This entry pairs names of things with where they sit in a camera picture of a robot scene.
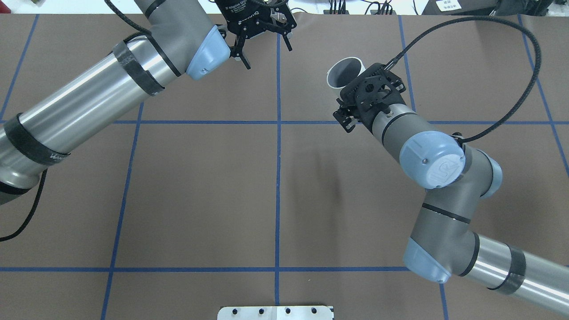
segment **brown table surface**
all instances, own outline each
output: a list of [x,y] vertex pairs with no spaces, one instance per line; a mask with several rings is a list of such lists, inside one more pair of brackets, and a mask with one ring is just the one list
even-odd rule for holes
[[[0,244],[1,319],[213,320],[221,306],[276,303],[332,305],[349,320],[560,318],[403,268],[424,192],[363,126],[334,123],[329,67],[386,63],[451,18],[296,18],[292,52],[272,33],[248,40],[251,70],[230,60],[199,82],[182,76],[50,169],[31,223]],[[504,171],[472,228],[567,265],[569,18],[519,21],[543,66],[519,112],[472,143]],[[114,15],[0,15],[1,120],[133,32]],[[528,54],[518,31],[469,22],[425,37],[393,71],[407,104],[471,136],[519,98]],[[34,195],[0,207],[0,235]]]

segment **metal plate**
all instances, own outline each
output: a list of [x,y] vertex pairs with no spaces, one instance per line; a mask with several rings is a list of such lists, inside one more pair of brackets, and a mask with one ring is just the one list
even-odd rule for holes
[[333,320],[331,306],[223,307],[217,320]]

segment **blue tape line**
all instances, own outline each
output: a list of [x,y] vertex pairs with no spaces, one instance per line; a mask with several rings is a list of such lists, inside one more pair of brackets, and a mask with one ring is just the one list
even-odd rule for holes
[[[397,16],[399,18],[399,34],[401,34],[401,47],[405,49],[405,32],[403,30],[403,19],[401,16]],[[409,70],[409,60],[407,58],[407,53],[403,56],[403,60],[405,61],[405,71],[407,72],[407,82],[409,88],[409,96],[411,97],[411,109],[413,111],[417,111],[415,109],[415,96],[413,96],[413,83],[411,82],[411,71]]]
[[281,37],[277,35],[277,182],[275,201],[275,306],[280,304],[281,264]]
[[26,40],[26,44],[24,45],[24,50],[22,50],[22,54],[20,55],[20,60],[18,61],[18,65],[16,66],[16,71],[14,72],[14,76],[12,77],[12,82],[10,83],[10,87],[8,88],[8,92],[6,93],[6,98],[4,99],[2,110],[0,110],[0,119],[4,119],[4,113],[6,112],[6,108],[8,107],[8,101],[10,101],[12,90],[14,89],[14,85],[16,84],[16,79],[18,78],[18,74],[20,73],[20,67],[24,62],[24,57],[26,56],[26,52],[28,51],[28,46],[30,45],[30,41],[32,40],[32,35],[34,34],[35,27],[38,24],[38,19],[39,19],[39,14],[36,14],[34,23],[32,24],[32,27],[30,29],[30,34],[28,34],[28,39]]
[[254,267],[254,266],[238,266],[238,267],[213,267],[213,268],[114,268],[115,273],[125,272],[125,273],[139,273],[139,272],[163,272],[163,273],[175,273],[175,272],[206,272],[206,273],[216,273],[216,272],[275,272],[275,268],[272,266],[267,267]]
[[[522,16],[518,14],[518,22],[519,25],[523,27]],[[531,52],[529,45],[527,43],[526,35],[523,36],[523,44],[526,47],[527,58],[530,60],[530,66],[533,70],[535,65],[533,60],[531,59]],[[539,95],[541,96],[541,100],[543,101],[543,106],[545,107],[545,112],[547,113],[547,118],[549,119],[549,124],[551,125],[551,131],[553,131],[553,136],[555,137],[555,143],[557,144],[557,149],[559,149],[559,154],[561,155],[561,161],[563,161],[563,166],[565,167],[565,173],[569,177],[569,165],[567,164],[567,158],[565,157],[565,151],[563,151],[563,146],[561,145],[561,141],[559,140],[559,135],[557,134],[557,129],[555,128],[555,124],[553,122],[553,117],[551,116],[551,112],[549,110],[549,105],[547,104],[547,99],[545,99],[545,94],[543,92],[543,88],[541,86],[541,82],[539,81],[539,77],[537,78],[537,88],[539,90]]]
[[444,292],[444,284],[439,284],[439,290],[440,290],[440,300],[443,303],[444,320],[448,320],[447,295]]
[[276,121],[231,121],[231,120],[142,120],[141,124],[190,124],[190,125],[275,125]]
[[[462,120],[433,120],[432,124],[439,125],[492,125],[495,121],[462,121]],[[136,120],[117,120],[114,124],[136,124]],[[281,125],[337,125],[337,121],[324,120],[281,120]],[[569,125],[569,121],[553,121],[555,125]],[[143,125],[153,124],[207,124],[207,125],[278,125],[278,121],[264,120],[142,120]],[[506,121],[506,125],[550,125],[550,121]]]
[[2,266],[0,272],[109,272],[109,273],[217,273],[217,272],[407,272],[404,266],[228,266],[228,267],[113,267]]
[[0,272],[109,272],[110,268],[58,266],[0,266]]
[[292,266],[280,267],[281,272],[398,272],[409,271],[405,266]]
[[141,103],[140,107],[138,109],[137,127],[134,131],[133,147],[130,150],[129,167],[128,167],[128,170],[126,172],[125,189],[124,189],[124,192],[122,194],[121,211],[120,211],[120,214],[118,216],[118,223],[117,223],[117,233],[115,234],[115,237],[114,237],[113,255],[112,255],[111,261],[110,261],[109,278],[107,279],[107,287],[105,290],[105,299],[103,300],[103,308],[101,311],[101,320],[105,319],[107,306],[109,304],[110,288],[113,284],[113,269],[114,269],[115,263],[117,261],[118,241],[121,237],[122,220],[123,220],[123,217],[125,215],[126,197],[129,193],[130,175],[131,175],[132,170],[133,170],[134,153],[137,149],[138,133],[139,133],[140,127],[141,127],[143,110],[144,110],[144,103]]

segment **white pipe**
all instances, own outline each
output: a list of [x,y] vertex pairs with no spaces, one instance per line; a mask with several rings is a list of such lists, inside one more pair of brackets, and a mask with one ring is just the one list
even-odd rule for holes
[[340,97],[340,91],[365,70],[360,58],[348,57],[336,62],[326,74],[326,83]]

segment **black cable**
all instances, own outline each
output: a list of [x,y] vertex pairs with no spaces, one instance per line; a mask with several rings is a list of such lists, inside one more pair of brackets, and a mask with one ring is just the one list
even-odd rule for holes
[[419,13],[417,12],[417,5],[415,4],[415,0],[413,0],[413,11],[415,11],[416,15],[419,15]]
[[369,8],[373,5],[377,5],[377,11],[380,10],[381,3],[377,2],[377,1],[369,2],[369,6],[365,9],[364,15],[368,14]]
[[12,233],[11,235],[5,236],[5,237],[0,237],[0,242],[13,239],[13,238],[17,237],[20,233],[22,233],[22,231],[24,231],[24,229],[26,228],[26,226],[28,225],[28,223],[30,222],[32,217],[34,216],[36,209],[38,208],[39,198],[42,196],[43,185],[46,182],[46,175],[47,175],[47,169],[43,170],[43,172],[42,172],[42,178],[39,181],[38,191],[36,193],[34,203],[32,204],[32,209],[30,209],[30,213],[28,214],[28,216],[24,220],[24,223],[22,223],[22,225],[18,228],[18,230],[16,230],[16,232]]
[[141,36],[141,35],[145,35],[145,34],[144,34],[143,32],[136,32],[136,33],[133,33],[133,34],[129,35],[128,37],[126,37],[123,41],[124,41],[124,42],[129,42],[129,41],[131,41],[132,39],[134,39],[134,38],[136,38],[136,37],[138,37],[138,36]]
[[386,15],[389,14],[389,8],[391,7],[390,3],[391,0],[385,1],[384,5],[381,6],[381,10],[378,10],[376,14],[386,14]]
[[136,30],[144,33],[145,35],[151,35],[150,30],[134,23],[134,21],[132,21],[131,19],[129,19],[127,16],[124,15],[124,13],[122,13],[117,7],[114,6],[114,4],[110,1],[110,0],[105,0],[105,3],[107,4],[107,6],[109,6],[109,8],[116,14],[118,15],[119,18],[121,18],[124,22],[128,23],[129,26],[135,28]]
[[298,9],[298,10],[300,10],[300,11],[304,11],[304,12],[308,13],[308,11],[306,11],[305,9],[303,9],[303,8],[298,8],[298,7],[292,8],[290,11],[293,11],[293,10],[295,10],[295,9]]
[[534,69],[533,69],[533,74],[531,75],[530,82],[528,83],[526,89],[523,91],[522,96],[518,99],[516,104],[514,104],[514,107],[512,107],[510,109],[510,111],[508,111],[508,113],[505,116],[503,116],[500,120],[498,120],[496,123],[494,123],[492,126],[487,128],[486,130],[482,131],[481,133],[479,133],[475,136],[472,136],[470,138],[459,139],[459,142],[461,142],[461,143],[471,142],[471,141],[474,141],[476,139],[480,139],[483,136],[487,135],[488,133],[494,131],[495,128],[501,126],[504,122],[506,122],[506,120],[508,120],[518,110],[518,108],[522,105],[522,103],[526,100],[527,96],[530,94],[532,87],[534,86],[535,82],[537,81],[539,69],[541,68],[541,48],[539,47],[539,43],[537,42],[537,39],[531,33],[531,31],[529,31],[528,29],[526,29],[526,28],[524,28],[524,27],[522,27],[516,23],[510,22],[508,20],[494,18],[494,17],[475,16],[475,17],[464,17],[464,18],[449,20],[449,21],[443,22],[441,24],[437,24],[436,26],[429,28],[427,31],[421,33],[417,38],[415,38],[413,41],[411,41],[411,43],[409,43],[409,45],[407,45],[407,47],[405,47],[405,49],[403,49],[403,51],[401,51],[397,56],[395,56],[395,58],[391,59],[391,61],[389,61],[385,67],[386,70],[390,70],[391,68],[393,68],[393,66],[397,64],[397,62],[405,55],[405,53],[415,43],[417,43],[419,40],[421,40],[427,34],[433,32],[439,28],[442,28],[444,26],[448,26],[449,24],[466,22],[466,21],[490,21],[490,22],[505,24],[506,26],[520,30],[523,34],[525,34],[530,39],[531,44],[534,47],[535,62],[534,62]]

